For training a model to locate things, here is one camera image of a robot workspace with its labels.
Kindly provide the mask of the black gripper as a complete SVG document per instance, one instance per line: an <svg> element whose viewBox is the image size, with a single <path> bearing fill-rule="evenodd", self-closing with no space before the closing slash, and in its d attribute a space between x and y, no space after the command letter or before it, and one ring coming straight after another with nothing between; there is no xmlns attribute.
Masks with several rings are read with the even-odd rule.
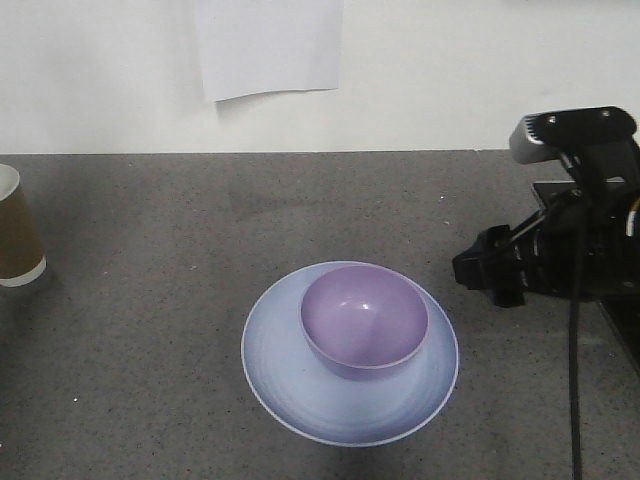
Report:
<svg viewBox="0 0 640 480"><path fill-rule="evenodd" d="M639 148L579 147L561 157L574 187L515 228L481 232L452 260L457 283L520 306L527 292L593 301L639 296Z"/></svg>

